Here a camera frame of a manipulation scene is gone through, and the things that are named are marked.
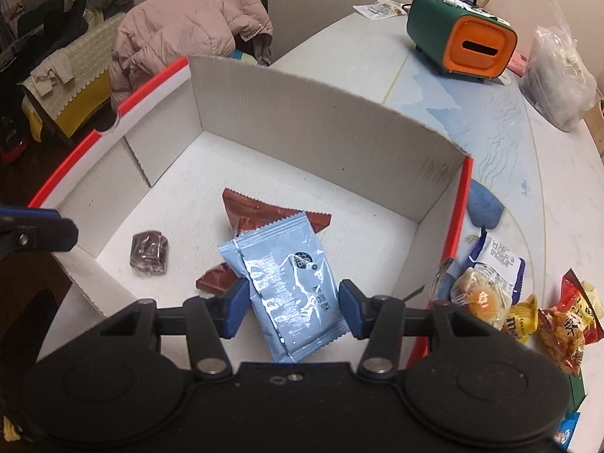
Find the clear wrapped orange jelly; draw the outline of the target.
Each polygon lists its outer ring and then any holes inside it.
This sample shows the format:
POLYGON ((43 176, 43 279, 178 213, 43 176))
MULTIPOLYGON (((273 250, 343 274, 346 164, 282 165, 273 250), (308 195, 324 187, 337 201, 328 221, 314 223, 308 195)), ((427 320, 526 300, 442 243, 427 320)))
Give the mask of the clear wrapped orange jelly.
POLYGON ((481 267, 468 268, 453 283, 450 300, 496 329, 502 329, 512 305, 507 283, 481 267))

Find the green orange tissue box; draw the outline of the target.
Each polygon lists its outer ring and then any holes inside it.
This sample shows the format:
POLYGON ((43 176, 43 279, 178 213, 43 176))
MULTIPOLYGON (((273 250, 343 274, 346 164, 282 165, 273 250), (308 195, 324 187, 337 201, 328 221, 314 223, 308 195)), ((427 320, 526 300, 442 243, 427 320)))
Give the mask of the green orange tissue box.
POLYGON ((441 72, 479 80, 502 75, 518 42, 506 20, 461 0, 413 0, 407 34, 441 72))

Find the white blue snack packet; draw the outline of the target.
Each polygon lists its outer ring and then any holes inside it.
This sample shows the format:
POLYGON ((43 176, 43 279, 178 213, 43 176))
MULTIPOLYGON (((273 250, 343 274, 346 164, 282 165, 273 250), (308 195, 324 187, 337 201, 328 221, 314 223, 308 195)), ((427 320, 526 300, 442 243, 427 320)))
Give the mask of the white blue snack packet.
POLYGON ((485 275, 507 296, 512 305, 519 302, 526 262, 485 228, 467 258, 467 267, 485 275))

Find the red yellow chips bag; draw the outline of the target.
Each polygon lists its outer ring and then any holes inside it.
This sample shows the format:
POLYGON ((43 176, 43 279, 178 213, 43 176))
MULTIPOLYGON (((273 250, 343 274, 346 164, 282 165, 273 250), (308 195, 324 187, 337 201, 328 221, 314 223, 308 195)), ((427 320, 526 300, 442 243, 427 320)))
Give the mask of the red yellow chips bag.
POLYGON ((569 269, 562 276, 558 303, 538 310, 538 337, 563 372, 578 376, 585 347, 603 339, 602 321, 598 288, 569 269))

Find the light blue snack packet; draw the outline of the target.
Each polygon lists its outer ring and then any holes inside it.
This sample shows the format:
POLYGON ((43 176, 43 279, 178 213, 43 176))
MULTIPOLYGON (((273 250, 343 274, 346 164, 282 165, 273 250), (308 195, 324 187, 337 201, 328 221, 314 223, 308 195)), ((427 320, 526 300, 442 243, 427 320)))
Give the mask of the light blue snack packet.
POLYGON ((301 362, 349 331, 325 250, 306 213, 246 232, 219 251, 250 282, 250 301, 273 362, 301 362))

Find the clear plastic bag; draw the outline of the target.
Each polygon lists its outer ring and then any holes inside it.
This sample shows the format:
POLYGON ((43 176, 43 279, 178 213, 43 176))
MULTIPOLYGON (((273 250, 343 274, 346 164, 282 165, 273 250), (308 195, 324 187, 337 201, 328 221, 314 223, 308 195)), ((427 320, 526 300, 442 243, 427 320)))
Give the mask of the clear plastic bag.
POLYGON ((570 132, 602 95, 578 53, 561 7, 556 0, 549 0, 549 6, 556 25, 535 28, 519 89, 550 124, 570 132))

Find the small paper packet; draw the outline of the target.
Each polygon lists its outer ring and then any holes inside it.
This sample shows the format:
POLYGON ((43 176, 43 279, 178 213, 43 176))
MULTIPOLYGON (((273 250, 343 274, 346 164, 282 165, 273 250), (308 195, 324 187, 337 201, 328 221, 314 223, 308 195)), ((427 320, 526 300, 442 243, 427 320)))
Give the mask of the small paper packet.
POLYGON ((400 3, 394 0, 377 0, 371 4, 354 5, 353 9, 368 20, 387 20, 387 18, 406 15, 410 10, 410 3, 400 3))

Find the dark purple wrapped candy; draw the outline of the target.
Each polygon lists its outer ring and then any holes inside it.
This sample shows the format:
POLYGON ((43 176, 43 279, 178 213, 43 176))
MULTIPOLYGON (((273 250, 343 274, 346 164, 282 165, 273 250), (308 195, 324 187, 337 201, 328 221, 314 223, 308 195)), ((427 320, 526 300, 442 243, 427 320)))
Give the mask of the dark purple wrapped candy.
POLYGON ((139 232, 132 236, 129 264, 133 269, 145 274, 165 274, 168 251, 168 239, 161 231, 139 232))

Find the small brown snack packet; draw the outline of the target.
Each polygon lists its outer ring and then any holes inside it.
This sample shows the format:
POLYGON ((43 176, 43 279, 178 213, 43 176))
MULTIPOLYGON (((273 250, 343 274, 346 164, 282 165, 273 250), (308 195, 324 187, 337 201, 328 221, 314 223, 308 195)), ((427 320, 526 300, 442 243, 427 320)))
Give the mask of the small brown snack packet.
POLYGON ((223 262, 206 271, 196 281, 196 288, 205 293, 219 296, 219 294, 226 293, 236 280, 236 273, 226 262, 223 262))

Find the white red cardboard box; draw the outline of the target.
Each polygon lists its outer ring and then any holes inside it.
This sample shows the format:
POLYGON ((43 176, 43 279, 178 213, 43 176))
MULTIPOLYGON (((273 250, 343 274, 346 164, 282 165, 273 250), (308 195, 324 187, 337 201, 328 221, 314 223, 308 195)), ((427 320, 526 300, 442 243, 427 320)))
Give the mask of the white red cardboard box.
POLYGON ((331 216, 336 280, 429 300, 456 255, 472 163, 438 132, 328 84, 234 59, 180 59, 90 134, 32 199, 79 230, 59 264, 111 316, 134 300, 177 307, 220 261, 222 192, 331 216), (132 236, 168 239, 165 274, 129 264, 132 236))

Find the yellow cushioned sofa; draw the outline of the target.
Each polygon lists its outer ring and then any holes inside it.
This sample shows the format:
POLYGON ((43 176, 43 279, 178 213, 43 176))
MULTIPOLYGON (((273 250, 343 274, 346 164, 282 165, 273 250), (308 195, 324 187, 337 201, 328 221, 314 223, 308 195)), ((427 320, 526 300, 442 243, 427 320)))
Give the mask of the yellow cushioned sofa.
POLYGON ((66 137, 88 121, 111 96, 108 66, 111 63, 122 13, 93 27, 56 54, 69 59, 73 78, 62 81, 58 76, 38 80, 28 76, 23 82, 22 109, 33 140, 43 140, 52 127, 66 137))

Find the pink puffer jacket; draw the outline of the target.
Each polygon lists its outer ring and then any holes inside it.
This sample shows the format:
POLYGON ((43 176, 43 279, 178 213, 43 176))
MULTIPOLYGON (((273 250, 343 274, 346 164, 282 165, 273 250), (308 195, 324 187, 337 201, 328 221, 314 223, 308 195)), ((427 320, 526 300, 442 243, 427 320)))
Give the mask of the pink puffer jacket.
POLYGON ((108 68, 112 108, 177 59, 230 57, 236 42, 272 62, 273 27, 261 0, 145 0, 119 24, 108 68))

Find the yellow snack packet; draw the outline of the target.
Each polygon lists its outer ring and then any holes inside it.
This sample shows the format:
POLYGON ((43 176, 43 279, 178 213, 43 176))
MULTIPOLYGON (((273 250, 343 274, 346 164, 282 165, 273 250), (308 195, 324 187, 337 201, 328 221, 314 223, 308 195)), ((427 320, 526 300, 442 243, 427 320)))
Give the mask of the yellow snack packet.
POLYGON ((528 342, 538 330, 538 299, 535 294, 511 306, 502 330, 516 342, 528 342))

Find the red-brown foil snack bag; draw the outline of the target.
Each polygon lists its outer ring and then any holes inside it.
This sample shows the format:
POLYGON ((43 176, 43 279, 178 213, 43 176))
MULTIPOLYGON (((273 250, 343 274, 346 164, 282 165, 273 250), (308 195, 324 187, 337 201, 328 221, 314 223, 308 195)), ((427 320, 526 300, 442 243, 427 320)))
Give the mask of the red-brown foil snack bag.
POLYGON ((222 200, 234 236, 300 213, 300 210, 269 205, 229 188, 223 190, 222 200))

